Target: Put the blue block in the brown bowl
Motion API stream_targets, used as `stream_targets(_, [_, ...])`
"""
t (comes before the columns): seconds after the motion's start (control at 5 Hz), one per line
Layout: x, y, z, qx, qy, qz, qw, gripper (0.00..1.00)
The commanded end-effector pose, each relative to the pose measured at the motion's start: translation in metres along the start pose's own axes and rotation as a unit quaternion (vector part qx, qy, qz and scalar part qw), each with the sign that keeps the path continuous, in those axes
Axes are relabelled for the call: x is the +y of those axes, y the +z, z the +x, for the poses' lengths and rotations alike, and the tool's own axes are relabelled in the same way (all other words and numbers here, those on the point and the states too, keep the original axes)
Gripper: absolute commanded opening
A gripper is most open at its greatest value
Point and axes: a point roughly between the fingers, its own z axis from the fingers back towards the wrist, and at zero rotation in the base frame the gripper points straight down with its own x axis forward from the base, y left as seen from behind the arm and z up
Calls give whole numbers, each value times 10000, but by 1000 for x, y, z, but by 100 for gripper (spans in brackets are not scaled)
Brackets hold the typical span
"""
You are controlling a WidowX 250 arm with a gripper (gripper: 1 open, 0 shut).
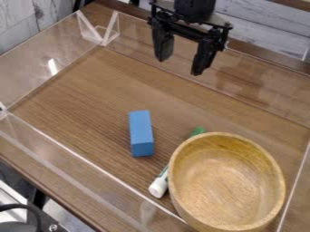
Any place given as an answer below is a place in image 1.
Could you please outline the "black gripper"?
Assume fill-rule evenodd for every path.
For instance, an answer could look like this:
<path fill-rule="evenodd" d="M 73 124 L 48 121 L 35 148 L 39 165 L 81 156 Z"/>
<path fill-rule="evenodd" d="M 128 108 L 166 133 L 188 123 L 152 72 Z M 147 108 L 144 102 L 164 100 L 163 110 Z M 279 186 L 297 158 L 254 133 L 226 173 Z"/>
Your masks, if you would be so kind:
<path fill-rule="evenodd" d="M 215 12 L 216 0 L 150 0 L 148 24 L 152 30 L 154 53 L 166 61 L 175 47 L 175 34 L 199 43 L 191 74 L 202 75 L 211 66 L 218 51 L 226 49 L 234 25 Z"/>

